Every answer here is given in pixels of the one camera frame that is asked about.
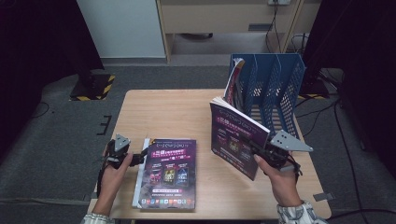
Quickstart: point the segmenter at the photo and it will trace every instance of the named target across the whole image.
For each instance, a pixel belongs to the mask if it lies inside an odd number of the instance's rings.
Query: blue plastic organizer
[[[239,74],[245,113],[271,136],[284,130],[299,138],[293,114],[305,71],[300,54],[232,54],[230,73],[235,58],[245,60]]]

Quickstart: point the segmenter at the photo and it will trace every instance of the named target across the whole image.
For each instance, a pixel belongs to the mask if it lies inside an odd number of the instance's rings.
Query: gray carpet floor
[[[101,152],[111,138],[128,90],[222,89],[228,76],[227,66],[119,66],[106,70],[116,78],[105,100],[69,101],[77,76],[65,77],[43,90],[42,103],[0,166],[0,223],[79,223],[96,183]],[[332,214],[338,216],[360,207],[381,209],[365,212],[368,222],[391,223],[396,215],[386,211],[395,212],[396,180],[374,152],[361,150],[348,113],[339,105],[335,106],[335,116],[333,104],[337,99],[335,94],[329,99],[309,100],[295,112],[306,134],[305,142],[315,150],[311,157],[320,182],[335,197],[329,201]],[[319,115],[305,116],[327,106]],[[102,123],[110,117],[106,133],[101,135]],[[364,222],[361,213],[352,213],[330,223]]]

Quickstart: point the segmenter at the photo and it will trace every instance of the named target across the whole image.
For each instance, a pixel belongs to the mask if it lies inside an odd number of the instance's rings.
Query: hand
[[[133,154],[129,153],[123,160],[122,165],[118,170],[111,165],[107,166],[102,177],[101,193],[95,207],[92,209],[93,213],[105,216],[110,215],[114,199],[116,199],[117,192],[120,189],[126,170],[131,164],[132,157]]]
[[[254,160],[270,178],[274,197],[280,206],[296,207],[303,204],[297,192],[296,176],[293,170],[280,172],[258,155],[254,155]]]

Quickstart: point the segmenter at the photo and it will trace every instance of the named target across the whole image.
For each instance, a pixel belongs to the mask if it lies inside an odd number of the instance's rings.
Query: sleeve
[[[115,224],[115,220],[99,214],[87,214],[80,224]]]
[[[277,206],[279,224],[327,224],[321,217],[317,217],[312,204],[308,201],[297,207]]]

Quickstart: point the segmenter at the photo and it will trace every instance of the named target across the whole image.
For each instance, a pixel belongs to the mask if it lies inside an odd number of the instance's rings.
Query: yellow and black hazard tape
[[[299,99],[327,99],[329,98],[328,94],[300,94],[298,95]]]
[[[114,76],[114,75],[109,76],[106,86],[105,86],[103,93],[101,95],[96,95],[96,96],[80,95],[80,96],[76,96],[76,97],[70,97],[70,100],[71,101],[90,101],[90,100],[104,100],[104,99],[106,99],[107,94],[111,89],[111,85],[113,84],[113,80],[115,77],[116,76]]]

